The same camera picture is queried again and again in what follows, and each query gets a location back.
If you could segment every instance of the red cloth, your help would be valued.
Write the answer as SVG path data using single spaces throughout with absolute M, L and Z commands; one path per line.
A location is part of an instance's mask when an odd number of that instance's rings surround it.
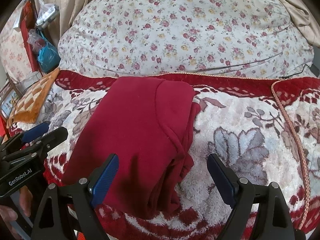
M 87 177 L 115 153 L 119 170 L 104 203 L 143 219 L 173 212 L 180 206 L 174 187 L 193 166 L 194 94 L 185 82 L 119 78 L 80 134 L 62 182 Z

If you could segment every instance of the white floral bedding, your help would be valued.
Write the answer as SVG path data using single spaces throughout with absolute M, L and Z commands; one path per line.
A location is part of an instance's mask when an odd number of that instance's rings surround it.
M 313 59 L 279 0 L 93 0 L 59 42 L 60 68 L 90 77 L 278 77 Z

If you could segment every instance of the finger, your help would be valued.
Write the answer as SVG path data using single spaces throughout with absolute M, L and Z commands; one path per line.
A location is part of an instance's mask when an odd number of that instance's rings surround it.
M 18 214 L 10 207 L 0 205 L 0 215 L 4 222 L 15 221 Z
M 20 189 L 19 204 L 24 214 L 27 217 L 31 215 L 31 202 L 32 202 L 32 193 L 28 190 L 27 186 L 23 186 Z
M 17 240 L 22 239 L 21 236 L 18 234 L 18 232 L 14 229 L 14 227 L 9 222 L 6 222 L 5 224 L 7 225 L 8 229 L 10 230 L 11 234 L 15 239 Z

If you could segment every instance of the orange checkered cushion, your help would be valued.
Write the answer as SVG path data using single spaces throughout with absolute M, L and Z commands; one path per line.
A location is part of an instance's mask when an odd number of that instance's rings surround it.
M 50 87 L 57 78 L 59 72 L 60 68 L 56 68 L 28 89 L 17 104 L 14 105 L 10 117 L 8 118 L 8 126 L 11 126 L 13 122 L 36 122 Z

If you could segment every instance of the floral comforter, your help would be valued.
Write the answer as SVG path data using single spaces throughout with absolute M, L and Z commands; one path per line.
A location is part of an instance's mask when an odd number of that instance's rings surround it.
M 151 220 L 142 220 L 106 205 L 98 207 L 97 215 L 110 235 L 119 240 L 215 239 L 230 208 L 207 171 L 210 153 L 217 153 L 225 165 L 252 183 L 278 182 L 295 228 L 307 233 L 318 224 L 319 79 L 277 82 L 195 74 L 161 78 L 188 82 L 196 91 L 194 101 L 200 104 L 201 112 L 189 151 L 195 165 L 175 188 L 181 203 L 175 213 L 161 212 Z M 69 133 L 64 143 L 48 153 L 45 176 L 50 183 L 61 184 L 80 132 L 114 80 L 60 72 L 36 122 L 49 121 L 50 130 L 64 126 Z M 27 130 L 36 124 L 19 122 L 14 128 Z M 254 205 L 244 239 L 249 238 L 256 212 Z
M 279 0 L 93 0 L 58 50 L 61 69 L 89 77 L 276 78 L 313 59 Z

